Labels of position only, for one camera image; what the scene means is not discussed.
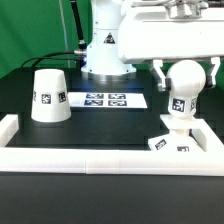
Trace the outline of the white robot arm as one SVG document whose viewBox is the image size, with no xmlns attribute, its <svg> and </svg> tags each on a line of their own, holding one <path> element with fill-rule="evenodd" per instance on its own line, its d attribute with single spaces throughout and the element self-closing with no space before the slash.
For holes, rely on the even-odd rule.
<svg viewBox="0 0 224 224">
<path fill-rule="evenodd" d="M 165 62 L 206 61 L 206 86 L 224 60 L 224 0 L 91 0 L 92 41 L 82 71 L 104 79 L 148 63 L 158 89 L 171 89 Z"/>
</svg>

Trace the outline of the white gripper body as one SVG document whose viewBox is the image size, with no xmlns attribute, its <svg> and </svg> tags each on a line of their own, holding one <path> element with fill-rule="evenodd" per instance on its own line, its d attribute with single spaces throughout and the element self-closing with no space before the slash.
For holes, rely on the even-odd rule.
<svg viewBox="0 0 224 224">
<path fill-rule="evenodd" d="M 224 56 L 224 7 L 204 0 L 124 0 L 121 15 L 124 63 Z"/>
</svg>

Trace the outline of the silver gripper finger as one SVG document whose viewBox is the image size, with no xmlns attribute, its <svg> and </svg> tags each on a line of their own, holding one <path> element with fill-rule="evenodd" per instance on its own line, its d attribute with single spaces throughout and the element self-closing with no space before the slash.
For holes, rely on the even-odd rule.
<svg viewBox="0 0 224 224">
<path fill-rule="evenodd" d="M 220 68 L 221 60 L 219 57 L 211 57 L 209 67 L 206 73 L 206 87 L 214 88 L 216 86 L 216 74 Z"/>
<path fill-rule="evenodd" d="M 163 61 L 160 59 L 154 59 L 150 64 L 150 72 L 157 80 L 157 88 L 159 92 L 165 92 L 171 90 L 171 79 L 167 78 L 162 71 Z"/>
</svg>

